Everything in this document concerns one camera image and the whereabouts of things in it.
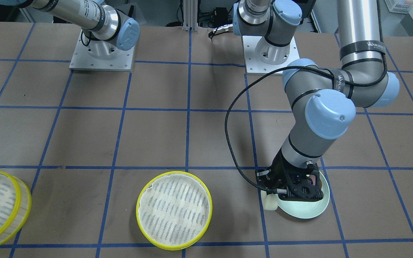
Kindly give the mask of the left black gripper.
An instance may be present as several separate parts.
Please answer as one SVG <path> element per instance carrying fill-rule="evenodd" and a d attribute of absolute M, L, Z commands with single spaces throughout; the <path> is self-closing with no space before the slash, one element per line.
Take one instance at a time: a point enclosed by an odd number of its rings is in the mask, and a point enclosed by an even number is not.
<path fill-rule="evenodd" d="M 267 194 L 282 201 L 321 201 L 324 198 L 318 165 L 308 161 L 302 168 L 292 165 L 279 151 L 270 167 L 257 170 L 256 180 Z"/>

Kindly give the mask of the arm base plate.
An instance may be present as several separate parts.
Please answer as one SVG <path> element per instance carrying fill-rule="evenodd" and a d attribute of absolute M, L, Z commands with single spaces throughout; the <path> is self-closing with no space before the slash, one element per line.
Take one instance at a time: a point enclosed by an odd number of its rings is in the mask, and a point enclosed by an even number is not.
<path fill-rule="evenodd" d="M 136 47 L 122 51 L 105 41 L 89 42 L 81 31 L 69 68 L 73 71 L 131 72 Z"/>
<path fill-rule="evenodd" d="M 247 75 L 265 75 L 300 58 L 294 37 L 284 47 L 270 45 L 260 36 L 242 36 L 242 44 Z"/>

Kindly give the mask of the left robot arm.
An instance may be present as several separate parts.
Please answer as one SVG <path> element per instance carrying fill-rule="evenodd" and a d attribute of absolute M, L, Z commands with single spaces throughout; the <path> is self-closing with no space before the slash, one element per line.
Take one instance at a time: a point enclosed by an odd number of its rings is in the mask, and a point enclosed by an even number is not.
<path fill-rule="evenodd" d="M 283 87 L 295 124 L 272 164 L 256 172 L 252 186 L 282 201 L 321 201 L 323 183 L 317 161 L 348 129 L 356 108 L 384 107 L 399 94 L 400 83 L 388 72 L 386 46 L 377 0 L 339 0 L 337 4 L 340 69 L 321 69 L 300 58 L 268 72 L 257 82 L 282 72 Z"/>

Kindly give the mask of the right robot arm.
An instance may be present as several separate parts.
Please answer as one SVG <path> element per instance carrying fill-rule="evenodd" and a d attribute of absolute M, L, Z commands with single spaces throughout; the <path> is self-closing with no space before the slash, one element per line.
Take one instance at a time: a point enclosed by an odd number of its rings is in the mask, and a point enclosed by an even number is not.
<path fill-rule="evenodd" d="M 80 26 L 89 42 L 97 41 L 108 49 L 106 54 L 97 54 L 90 49 L 91 55 L 99 59 L 108 59 L 110 54 L 118 51 L 131 50 L 140 36 L 140 25 L 134 18 L 94 0 L 0 0 L 0 5 L 31 6 Z"/>

